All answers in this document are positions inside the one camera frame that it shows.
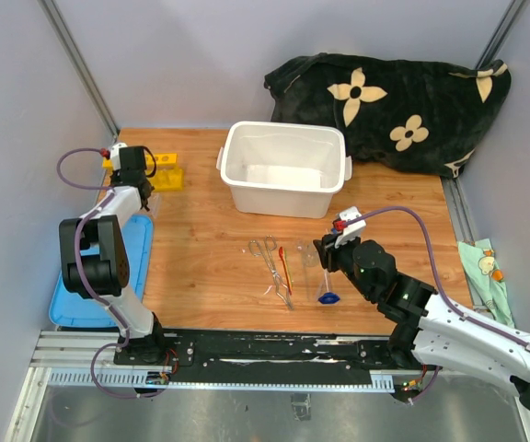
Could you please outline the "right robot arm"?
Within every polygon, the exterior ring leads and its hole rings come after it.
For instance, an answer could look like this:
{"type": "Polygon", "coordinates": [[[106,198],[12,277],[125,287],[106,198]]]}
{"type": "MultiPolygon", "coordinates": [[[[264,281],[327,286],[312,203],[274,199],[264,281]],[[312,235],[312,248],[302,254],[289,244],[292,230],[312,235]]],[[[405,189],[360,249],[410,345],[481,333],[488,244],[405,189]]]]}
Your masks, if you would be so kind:
{"type": "Polygon", "coordinates": [[[458,304],[431,285],[401,273],[373,240],[342,245],[337,236],[313,242],[323,269],[341,272],[396,327],[387,356],[396,367],[440,366],[518,397],[530,411],[530,333],[458,304]]]}

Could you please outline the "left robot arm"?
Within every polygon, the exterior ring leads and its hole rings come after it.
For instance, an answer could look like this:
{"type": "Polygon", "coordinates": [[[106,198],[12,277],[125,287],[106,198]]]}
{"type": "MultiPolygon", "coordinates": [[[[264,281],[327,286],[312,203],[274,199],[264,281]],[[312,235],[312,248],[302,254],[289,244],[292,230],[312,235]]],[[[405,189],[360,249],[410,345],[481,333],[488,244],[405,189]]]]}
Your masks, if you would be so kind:
{"type": "Polygon", "coordinates": [[[148,208],[156,162],[142,145],[117,143],[92,149],[112,167],[103,197],[88,212],[63,220],[59,246],[63,285],[70,293],[98,303],[119,329],[114,362],[154,365],[167,355],[167,341],[155,313],[146,308],[130,285],[130,264],[122,228],[148,208]]]}

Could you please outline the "white plastic bin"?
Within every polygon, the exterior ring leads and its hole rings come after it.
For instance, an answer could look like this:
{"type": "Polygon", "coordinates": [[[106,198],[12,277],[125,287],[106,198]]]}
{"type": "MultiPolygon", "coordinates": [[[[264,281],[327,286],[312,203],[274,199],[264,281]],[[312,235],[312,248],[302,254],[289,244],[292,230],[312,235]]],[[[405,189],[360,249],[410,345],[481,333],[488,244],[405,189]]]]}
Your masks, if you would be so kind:
{"type": "Polygon", "coordinates": [[[242,213],[319,219],[351,178],[352,159],[335,128],[237,122],[216,168],[242,213]]]}

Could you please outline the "small glass beaker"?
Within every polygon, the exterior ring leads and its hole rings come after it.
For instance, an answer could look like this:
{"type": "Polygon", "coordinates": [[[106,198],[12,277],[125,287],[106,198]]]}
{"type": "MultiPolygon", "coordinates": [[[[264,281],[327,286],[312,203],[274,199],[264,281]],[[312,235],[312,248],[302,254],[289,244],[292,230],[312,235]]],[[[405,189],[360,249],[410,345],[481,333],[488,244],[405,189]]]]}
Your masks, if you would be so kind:
{"type": "Polygon", "coordinates": [[[317,249],[312,243],[304,243],[300,251],[305,267],[318,267],[320,265],[317,249]]]}

